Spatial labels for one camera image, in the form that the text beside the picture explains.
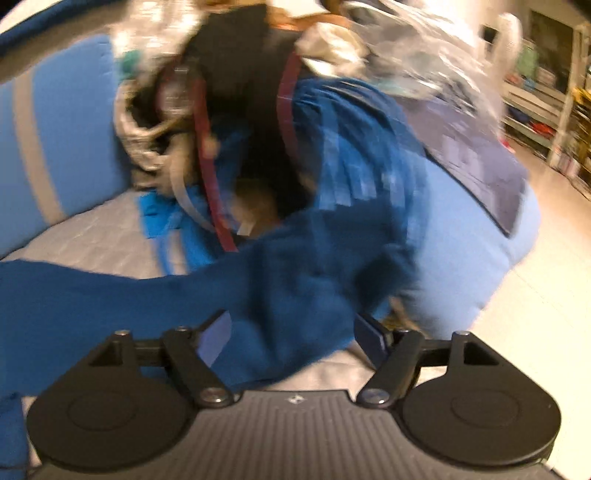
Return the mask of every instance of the dark navy cloth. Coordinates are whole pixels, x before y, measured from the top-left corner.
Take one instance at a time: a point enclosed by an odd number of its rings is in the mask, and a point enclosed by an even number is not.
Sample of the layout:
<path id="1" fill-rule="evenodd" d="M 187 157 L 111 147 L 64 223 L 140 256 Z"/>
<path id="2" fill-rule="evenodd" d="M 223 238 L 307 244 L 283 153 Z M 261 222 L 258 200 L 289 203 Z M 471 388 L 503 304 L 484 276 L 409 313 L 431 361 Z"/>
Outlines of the dark navy cloth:
<path id="1" fill-rule="evenodd" d="M 528 171 L 477 118 L 442 100 L 397 98 L 432 158 L 485 208 L 506 236 L 517 228 Z"/>
<path id="2" fill-rule="evenodd" d="M 235 390 L 280 380 L 344 348 L 356 312 L 413 279 L 404 209 L 380 197 L 307 210 L 187 276 L 133 280 L 40 262 L 0 264 L 0 385 L 36 395 L 117 329 L 154 338 L 230 312 L 214 363 Z"/>

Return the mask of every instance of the red item on shelf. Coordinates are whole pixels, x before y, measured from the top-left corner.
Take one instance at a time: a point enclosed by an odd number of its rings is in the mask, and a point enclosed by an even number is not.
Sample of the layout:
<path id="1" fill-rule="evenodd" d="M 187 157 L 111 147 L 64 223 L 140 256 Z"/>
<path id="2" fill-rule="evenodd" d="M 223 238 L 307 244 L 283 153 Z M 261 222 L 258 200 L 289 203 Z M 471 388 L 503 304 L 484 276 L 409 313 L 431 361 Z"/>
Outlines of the red item on shelf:
<path id="1" fill-rule="evenodd" d="M 541 122 L 531 122 L 530 126 L 534 132 L 536 132 L 538 135 L 541 135 L 542 137 L 552 138 L 556 135 L 556 130 L 554 130 L 554 128 Z"/>

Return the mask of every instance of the pile of clothes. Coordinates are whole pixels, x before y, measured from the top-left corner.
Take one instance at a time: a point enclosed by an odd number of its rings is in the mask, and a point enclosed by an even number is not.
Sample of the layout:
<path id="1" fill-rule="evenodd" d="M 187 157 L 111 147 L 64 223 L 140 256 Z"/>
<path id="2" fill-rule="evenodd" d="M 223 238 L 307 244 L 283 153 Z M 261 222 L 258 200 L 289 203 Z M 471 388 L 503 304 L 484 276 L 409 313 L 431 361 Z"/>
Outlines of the pile of clothes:
<path id="1" fill-rule="evenodd" d="M 200 22 L 177 54 L 127 76 L 114 109 L 132 181 L 147 190 L 145 231 L 168 275 L 1 263 L 0 396 L 38 394 L 116 329 L 155 338 L 220 309 L 232 335 L 213 370 L 235 391 L 344 348 L 355 315 L 383 311 L 416 275 L 427 161 L 511 234 L 525 170 L 468 113 L 318 75 L 296 52 L 302 28 L 272 27 L 265 4 Z M 345 28 L 342 17 L 335 23 Z M 170 267 L 173 230 L 187 275 Z"/>

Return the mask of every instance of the clear plastic bag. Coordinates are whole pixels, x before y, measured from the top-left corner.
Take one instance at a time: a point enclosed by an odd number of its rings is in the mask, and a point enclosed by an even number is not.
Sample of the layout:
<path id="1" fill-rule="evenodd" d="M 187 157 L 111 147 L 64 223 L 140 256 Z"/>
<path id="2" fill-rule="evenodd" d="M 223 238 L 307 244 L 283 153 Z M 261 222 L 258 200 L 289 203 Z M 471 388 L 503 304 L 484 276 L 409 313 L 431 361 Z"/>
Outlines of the clear plastic bag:
<path id="1" fill-rule="evenodd" d="M 438 96 L 499 129 L 499 92 L 476 55 L 467 27 L 392 0 L 384 9 L 345 2 L 344 13 L 369 47 L 366 76 L 391 95 Z"/>
<path id="2" fill-rule="evenodd" d="M 131 0 L 127 18 L 113 28 L 115 55 L 123 77 L 146 84 L 201 25 L 195 0 Z"/>

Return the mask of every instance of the green item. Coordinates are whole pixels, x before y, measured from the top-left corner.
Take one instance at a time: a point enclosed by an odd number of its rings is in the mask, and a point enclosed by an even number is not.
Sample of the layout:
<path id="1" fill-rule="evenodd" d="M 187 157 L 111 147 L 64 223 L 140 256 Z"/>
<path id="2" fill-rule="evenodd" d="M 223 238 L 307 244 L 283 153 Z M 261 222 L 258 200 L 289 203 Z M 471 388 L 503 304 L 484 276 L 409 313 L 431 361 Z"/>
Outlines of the green item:
<path id="1" fill-rule="evenodd" d="M 130 50 L 125 52 L 119 61 L 120 80 L 129 80 L 136 76 L 138 64 L 142 54 L 139 50 Z"/>
<path id="2" fill-rule="evenodd" d="M 528 79 L 535 79 L 535 73 L 538 69 L 538 51 L 535 49 L 535 43 L 524 41 L 523 48 L 517 59 L 517 71 Z"/>

